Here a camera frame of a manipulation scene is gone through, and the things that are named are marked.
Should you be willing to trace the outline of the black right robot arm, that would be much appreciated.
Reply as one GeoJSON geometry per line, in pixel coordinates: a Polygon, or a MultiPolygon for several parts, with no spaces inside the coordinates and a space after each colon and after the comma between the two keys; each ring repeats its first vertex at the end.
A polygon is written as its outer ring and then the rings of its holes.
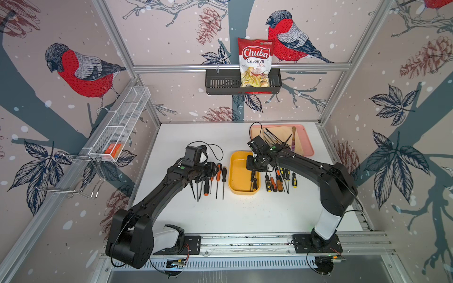
{"type": "Polygon", "coordinates": [[[318,185],[323,210],[311,232],[311,240],[330,242],[346,209],[357,197],[357,186],[345,165],[317,162],[291,151],[287,145],[269,145],[260,136],[249,141],[248,146],[253,155],[247,158],[247,170],[266,172],[270,165],[283,167],[318,185]]]}

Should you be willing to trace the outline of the pink handled screwdriver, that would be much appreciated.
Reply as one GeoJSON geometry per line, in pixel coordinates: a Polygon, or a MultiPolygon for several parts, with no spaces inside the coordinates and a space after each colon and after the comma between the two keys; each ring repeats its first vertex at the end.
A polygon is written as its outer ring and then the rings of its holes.
{"type": "Polygon", "coordinates": [[[193,183],[192,183],[192,181],[189,182],[189,185],[190,185],[190,187],[191,187],[191,191],[192,191],[193,198],[196,200],[195,191],[194,191],[194,189],[193,189],[193,183]]]}

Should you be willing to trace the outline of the green black screwdriver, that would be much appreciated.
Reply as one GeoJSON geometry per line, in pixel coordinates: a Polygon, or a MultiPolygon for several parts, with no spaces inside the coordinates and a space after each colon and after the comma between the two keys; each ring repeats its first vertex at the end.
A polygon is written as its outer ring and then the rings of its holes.
{"type": "Polygon", "coordinates": [[[203,194],[204,194],[204,180],[201,179],[199,183],[199,199],[202,198],[203,194]]]}

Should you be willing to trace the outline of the black orange-tipped screwdriver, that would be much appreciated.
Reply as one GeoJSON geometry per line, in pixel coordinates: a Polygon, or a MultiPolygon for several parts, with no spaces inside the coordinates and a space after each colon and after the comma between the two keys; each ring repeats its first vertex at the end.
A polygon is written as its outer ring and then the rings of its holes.
{"type": "Polygon", "coordinates": [[[204,187],[203,187],[203,194],[208,196],[210,194],[210,178],[205,179],[204,187]]]}

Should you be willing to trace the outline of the large orange black screwdriver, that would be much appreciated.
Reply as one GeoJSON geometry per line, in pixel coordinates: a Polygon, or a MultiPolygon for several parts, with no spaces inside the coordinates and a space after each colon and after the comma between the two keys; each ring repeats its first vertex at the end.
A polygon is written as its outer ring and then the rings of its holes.
{"type": "Polygon", "coordinates": [[[217,164],[217,168],[218,168],[218,172],[217,172],[217,175],[216,175],[217,185],[216,185],[216,194],[215,194],[215,198],[216,199],[218,197],[218,186],[219,186],[219,183],[221,181],[222,164],[221,163],[217,164]]]}

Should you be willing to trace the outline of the brown handled screwdriver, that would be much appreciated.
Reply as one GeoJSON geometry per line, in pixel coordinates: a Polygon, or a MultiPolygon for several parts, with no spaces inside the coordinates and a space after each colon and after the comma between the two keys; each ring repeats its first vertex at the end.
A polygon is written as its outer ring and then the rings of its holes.
{"type": "Polygon", "coordinates": [[[283,185],[283,179],[281,176],[281,172],[278,166],[275,167],[275,172],[276,172],[276,180],[277,180],[277,190],[279,192],[285,192],[284,185],[283,185]]]}

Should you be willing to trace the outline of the black yellow stubby screwdriver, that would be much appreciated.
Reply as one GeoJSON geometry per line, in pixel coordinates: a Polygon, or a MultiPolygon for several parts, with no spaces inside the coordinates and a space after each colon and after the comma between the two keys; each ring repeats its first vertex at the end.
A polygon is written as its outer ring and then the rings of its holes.
{"type": "Polygon", "coordinates": [[[298,182],[297,182],[297,177],[296,177],[296,174],[295,174],[295,173],[292,173],[291,184],[292,184],[292,186],[293,186],[294,188],[297,187],[298,182]]]}

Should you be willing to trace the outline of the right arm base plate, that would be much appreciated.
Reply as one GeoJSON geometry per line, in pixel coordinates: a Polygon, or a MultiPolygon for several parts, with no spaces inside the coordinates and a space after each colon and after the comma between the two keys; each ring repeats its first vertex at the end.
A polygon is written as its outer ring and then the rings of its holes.
{"type": "Polygon", "coordinates": [[[315,234],[293,234],[291,243],[297,254],[321,254],[330,252],[341,254],[343,252],[339,237],[336,234],[329,240],[325,240],[315,234]]]}

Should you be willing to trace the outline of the thin black precision screwdriver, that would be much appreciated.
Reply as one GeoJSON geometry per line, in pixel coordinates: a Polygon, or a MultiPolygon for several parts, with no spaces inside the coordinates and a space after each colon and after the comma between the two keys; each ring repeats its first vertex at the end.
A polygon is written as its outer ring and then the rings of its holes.
{"type": "Polygon", "coordinates": [[[286,182],[287,179],[286,179],[285,170],[284,170],[284,168],[281,167],[281,168],[279,169],[279,171],[280,171],[280,178],[281,178],[281,182],[282,182],[282,184],[283,184],[283,188],[284,188],[285,192],[286,192],[287,194],[289,194],[289,189],[288,189],[288,187],[287,187],[287,182],[286,182]]]}

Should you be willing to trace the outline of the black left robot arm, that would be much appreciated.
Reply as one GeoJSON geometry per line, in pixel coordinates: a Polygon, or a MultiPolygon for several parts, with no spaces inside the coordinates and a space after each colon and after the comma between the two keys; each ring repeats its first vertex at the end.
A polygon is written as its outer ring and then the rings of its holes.
{"type": "Polygon", "coordinates": [[[212,178],[219,172],[214,162],[173,165],[160,184],[129,210],[112,218],[105,254],[134,268],[143,267],[154,249],[153,225],[166,205],[193,180],[212,178]]]}

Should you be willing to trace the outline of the slim orange black screwdriver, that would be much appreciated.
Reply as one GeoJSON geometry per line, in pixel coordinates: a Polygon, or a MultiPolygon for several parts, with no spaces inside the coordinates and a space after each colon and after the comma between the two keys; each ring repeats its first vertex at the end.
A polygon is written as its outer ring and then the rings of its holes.
{"type": "Polygon", "coordinates": [[[272,176],[270,176],[270,182],[271,182],[272,191],[273,192],[278,192],[276,182],[275,182],[275,180],[274,180],[274,178],[272,176]]]}

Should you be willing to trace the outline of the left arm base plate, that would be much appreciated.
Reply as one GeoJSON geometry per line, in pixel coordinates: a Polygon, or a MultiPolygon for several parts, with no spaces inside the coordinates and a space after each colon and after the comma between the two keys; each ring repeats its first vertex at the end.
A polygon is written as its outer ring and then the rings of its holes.
{"type": "Polygon", "coordinates": [[[185,235],[178,237],[172,247],[162,248],[153,252],[152,255],[199,255],[201,247],[201,236],[185,235]]]}

